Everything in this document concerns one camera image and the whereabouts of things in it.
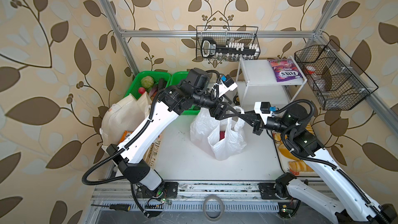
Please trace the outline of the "pink dragon fruit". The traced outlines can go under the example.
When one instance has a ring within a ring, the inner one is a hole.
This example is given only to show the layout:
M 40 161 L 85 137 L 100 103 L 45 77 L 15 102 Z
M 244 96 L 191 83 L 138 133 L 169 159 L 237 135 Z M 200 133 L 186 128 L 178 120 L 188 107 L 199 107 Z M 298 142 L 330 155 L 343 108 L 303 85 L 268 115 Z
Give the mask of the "pink dragon fruit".
M 225 139 L 225 135 L 226 135 L 226 132 L 225 131 L 220 131 L 219 132 L 219 140 L 221 141 L 221 140 L 224 140 Z

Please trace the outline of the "white plastic bag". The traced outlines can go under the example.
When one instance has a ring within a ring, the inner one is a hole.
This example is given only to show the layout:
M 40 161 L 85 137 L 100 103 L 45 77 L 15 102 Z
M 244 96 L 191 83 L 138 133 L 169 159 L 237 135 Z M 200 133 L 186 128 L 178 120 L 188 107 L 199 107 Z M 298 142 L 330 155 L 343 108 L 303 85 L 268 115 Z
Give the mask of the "white plastic bag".
M 190 125 L 191 142 L 218 161 L 242 153 L 247 146 L 242 119 L 216 120 L 209 110 L 202 108 Z M 225 139 L 219 140 L 219 132 L 225 131 Z

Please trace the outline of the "cream floral tote bag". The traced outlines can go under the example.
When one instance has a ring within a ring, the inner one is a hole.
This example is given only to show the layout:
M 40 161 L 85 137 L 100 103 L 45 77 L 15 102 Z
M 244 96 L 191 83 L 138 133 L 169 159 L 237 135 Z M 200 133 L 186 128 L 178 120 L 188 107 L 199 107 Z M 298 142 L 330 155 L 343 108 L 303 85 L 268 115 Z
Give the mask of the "cream floral tote bag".
M 139 99 L 129 94 L 113 104 L 106 111 L 99 133 L 103 143 L 100 151 L 105 151 L 111 144 L 119 144 L 126 137 L 126 132 L 132 133 L 148 117 L 152 103 L 148 93 Z

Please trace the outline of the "orange snack bag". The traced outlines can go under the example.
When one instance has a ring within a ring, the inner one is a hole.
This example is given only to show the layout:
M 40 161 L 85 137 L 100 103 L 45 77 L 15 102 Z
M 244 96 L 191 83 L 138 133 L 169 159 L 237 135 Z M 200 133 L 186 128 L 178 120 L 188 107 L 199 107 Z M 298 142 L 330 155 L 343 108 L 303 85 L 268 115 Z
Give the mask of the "orange snack bag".
M 132 132 L 130 132 L 130 131 L 124 131 L 124 133 L 120 139 L 120 143 L 124 142 L 124 140 L 126 140 L 131 134 L 132 134 Z

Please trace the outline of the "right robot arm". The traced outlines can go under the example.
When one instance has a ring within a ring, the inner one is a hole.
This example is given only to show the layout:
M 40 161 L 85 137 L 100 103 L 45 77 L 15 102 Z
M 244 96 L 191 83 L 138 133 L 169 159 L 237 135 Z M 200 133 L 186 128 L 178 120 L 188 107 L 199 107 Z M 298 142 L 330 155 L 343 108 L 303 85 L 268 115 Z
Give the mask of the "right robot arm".
M 392 204 L 379 204 L 366 194 L 334 161 L 323 144 L 306 126 L 315 113 L 309 100 L 296 100 L 281 109 L 269 102 L 257 102 L 254 111 L 239 117 L 254 128 L 281 134 L 289 152 L 304 161 L 337 197 L 332 199 L 306 185 L 296 176 L 285 173 L 276 180 L 283 197 L 291 196 L 307 204 L 333 224 L 391 224 L 398 214 Z

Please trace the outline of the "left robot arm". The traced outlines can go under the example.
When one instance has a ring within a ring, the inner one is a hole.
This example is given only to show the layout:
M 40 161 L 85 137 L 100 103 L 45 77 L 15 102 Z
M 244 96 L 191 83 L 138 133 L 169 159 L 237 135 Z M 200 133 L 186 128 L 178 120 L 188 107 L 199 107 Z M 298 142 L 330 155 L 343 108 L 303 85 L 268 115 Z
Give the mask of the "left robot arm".
M 116 180 L 127 179 L 132 184 L 144 185 L 152 192 L 162 191 L 164 180 L 144 161 L 144 154 L 163 130 L 192 106 L 208 109 L 216 120 L 238 116 L 239 113 L 222 100 L 228 91 L 234 91 L 237 83 L 229 75 L 217 71 L 191 69 L 178 85 L 160 90 L 152 101 L 149 116 L 118 145 L 106 149 L 108 158 L 98 162 L 82 177 L 82 183 L 96 186 Z M 112 161 L 121 176 L 91 181 L 89 175 Z

